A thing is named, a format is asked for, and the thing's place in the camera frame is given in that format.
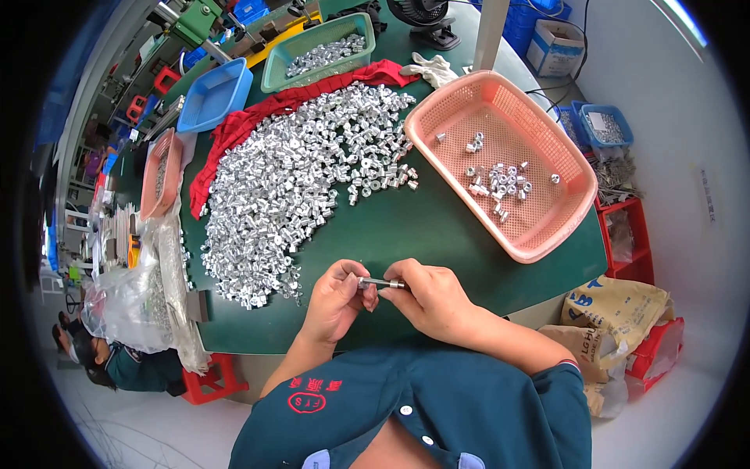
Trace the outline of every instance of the metal pole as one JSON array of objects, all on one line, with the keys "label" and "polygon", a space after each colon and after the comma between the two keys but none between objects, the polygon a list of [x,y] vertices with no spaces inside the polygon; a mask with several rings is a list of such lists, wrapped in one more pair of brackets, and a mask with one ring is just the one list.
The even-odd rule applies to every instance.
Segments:
[{"label": "metal pole", "polygon": [[495,65],[509,4],[510,0],[492,0],[482,4],[472,71],[492,70]]},{"label": "metal pole", "polygon": [[219,62],[219,64],[224,65],[230,60],[232,60],[231,57],[227,53],[225,53],[223,50],[221,50],[221,47],[217,46],[216,44],[212,43],[210,40],[206,39],[203,41],[203,44],[200,45],[203,50],[205,50],[211,57],[216,59],[216,62]]},{"label": "metal pole", "polygon": [[180,19],[180,16],[172,8],[167,7],[164,2],[159,2],[154,8],[154,13],[169,21],[169,24],[174,24],[175,21]]}]

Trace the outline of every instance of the teal work shirt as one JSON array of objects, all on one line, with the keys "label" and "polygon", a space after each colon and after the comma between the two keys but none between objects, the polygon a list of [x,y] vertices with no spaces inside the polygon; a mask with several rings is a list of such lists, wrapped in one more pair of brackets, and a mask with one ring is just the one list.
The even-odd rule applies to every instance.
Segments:
[{"label": "teal work shirt", "polygon": [[104,369],[119,389],[163,392],[182,379],[182,364],[173,348],[143,353],[115,342],[111,350]]},{"label": "teal work shirt", "polygon": [[446,469],[591,467],[583,387],[567,361],[529,377],[431,340],[354,350],[258,401],[229,467],[346,469],[390,416]]}]

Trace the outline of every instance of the red cloth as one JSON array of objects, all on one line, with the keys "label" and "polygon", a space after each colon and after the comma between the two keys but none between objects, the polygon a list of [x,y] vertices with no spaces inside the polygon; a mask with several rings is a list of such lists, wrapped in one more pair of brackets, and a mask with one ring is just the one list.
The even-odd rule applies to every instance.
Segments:
[{"label": "red cloth", "polygon": [[209,199],[209,186],[216,177],[216,166],[219,160],[227,149],[233,149],[247,140],[258,122],[272,114],[290,114],[305,101],[317,98],[322,93],[346,88],[357,80],[368,85],[382,83],[387,86],[404,87],[419,79],[419,75],[399,75],[399,70],[401,70],[399,64],[383,59],[367,67],[324,78],[302,88],[285,89],[244,111],[229,114],[211,133],[214,144],[208,152],[208,159],[203,169],[195,176],[193,183],[190,184],[190,213],[195,219],[200,219],[198,214],[200,208]]}]

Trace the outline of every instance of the green workbench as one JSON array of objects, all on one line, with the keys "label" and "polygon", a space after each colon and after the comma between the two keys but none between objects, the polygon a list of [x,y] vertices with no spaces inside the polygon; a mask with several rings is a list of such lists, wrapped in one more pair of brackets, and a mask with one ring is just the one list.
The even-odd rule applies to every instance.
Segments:
[{"label": "green workbench", "polygon": [[[357,1],[323,0],[321,3],[327,14],[355,5]],[[435,51],[409,39],[409,26],[396,20],[385,2],[380,13],[382,21],[388,23],[388,30],[378,39],[373,61],[390,59],[405,65],[411,63],[413,50],[428,58],[434,55]],[[442,54],[461,74],[461,66],[468,65],[473,58],[479,15],[470,5],[461,4],[451,5],[451,15],[457,17],[453,31],[462,37],[462,43]],[[503,42],[495,69],[521,87],[519,81],[533,83],[528,82],[532,80],[528,70],[518,66],[520,59],[510,51]],[[263,65],[251,69],[254,78],[248,106],[268,96],[260,91]],[[432,88],[419,80],[403,90],[421,100]],[[407,113],[408,110],[402,112],[402,117]],[[209,134],[203,132],[198,136],[194,159],[184,171],[181,193],[185,246],[194,255],[188,273],[199,290],[214,289],[214,279],[204,275],[199,259],[208,217],[197,221],[191,216],[188,186],[206,162],[212,144]],[[128,159],[127,155],[121,156],[124,161]],[[560,295],[606,270],[602,233],[593,207],[560,247],[537,263],[523,265],[505,253],[415,149],[403,161],[419,173],[416,192],[407,188],[388,189],[361,199],[351,207],[346,191],[339,190],[339,206],[334,216],[316,230],[299,253],[292,254],[294,262],[302,267],[301,307],[294,299],[273,294],[266,307],[248,311],[237,302],[207,295],[209,322],[199,324],[204,348],[223,353],[286,353],[305,318],[315,281],[341,258],[362,262],[374,277],[382,277],[388,265],[407,257],[414,257],[423,264],[447,266],[454,270],[474,303],[502,316]],[[118,185],[121,197],[139,200],[140,184],[125,179],[132,177],[123,178]],[[339,348],[349,350],[413,333],[415,330],[409,321],[390,303],[382,301],[372,314],[360,314]]]}]

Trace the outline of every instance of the black electrical cable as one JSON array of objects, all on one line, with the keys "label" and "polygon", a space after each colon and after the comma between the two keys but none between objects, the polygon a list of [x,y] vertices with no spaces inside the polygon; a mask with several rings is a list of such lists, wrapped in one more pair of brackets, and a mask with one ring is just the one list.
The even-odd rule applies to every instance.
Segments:
[{"label": "black electrical cable", "polygon": [[[446,1],[447,2],[454,2],[454,3],[466,3],[468,5],[477,5],[475,3],[465,2],[463,0],[446,0]],[[581,75],[581,70],[584,69],[584,65],[586,64],[586,60],[589,57],[589,38],[586,36],[586,30],[587,30],[587,26],[588,26],[588,22],[589,22],[589,2],[591,2],[591,0],[586,0],[586,5],[583,7],[583,28],[581,28],[579,25],[577,25],[577,24],[575,24],[575,23],[573,23],[571,21],[562,20],[562,19],[558,18],[558,16],[565,9],[565,4],[562,3],[562,2],[560,2],[561,3],[561,5],[560,5],[560,11],[558,11],[555,14],[546,14],[544,11],[539,10],[536,6],[534,6],[534,4],[531,3],[531,0],[526,0],[526,3],[511,3],[510,5],[508,5],[508,7],[526,7],[526,8],[532,8],[533,10],[536,10],[536,12],[539,13],[539,14],[541,14],[542,16],[545,16],[547,18],[551,18],[552,20],[555,20],[555,21],[560,21],[561,23],[567,23],[567,24],[569,24],[571,26],[574,26],[578,31],[580,31],[583,34],[583,58],[580,60],[580,66],[578,67],[578,70],[576,70],[575,75],[573,77],[571,77],[571,79],[567,83],[565,83],[565,84],[557,85],[557,86],[548,86],[548,87],[545,87],[545,88],[530,89],[529,91],[525,92],[528,95],[531,95],[531,94],[533,94],[533,95],[539,95],[539,96],[544,96],[546,99],[548,99],[552,103],[552,106],[547,109],[547,112],[550,112],[550,110],[553,107],[557,107],[557,110],[558,110],[558,112],[557,112],[557,116],[558,116],[557,120],[558,121],[560,120],[560,108],[559,108],[558,105],[561,102],[563,102],[563,100],[570,93],[570,88],[569,88],[570,85],[572,85],[575,82],[575,80],[578,80],[578,77]],[[562,95],[562,97],[559,100],[557,100],[557,101],[552,101],[547,96],[543,95],[542,93],[539,93],[539,92],[547,91],[548,89],[558,89],[558,88],[568,88],[568,89],[565,91],[565,94]]]}]

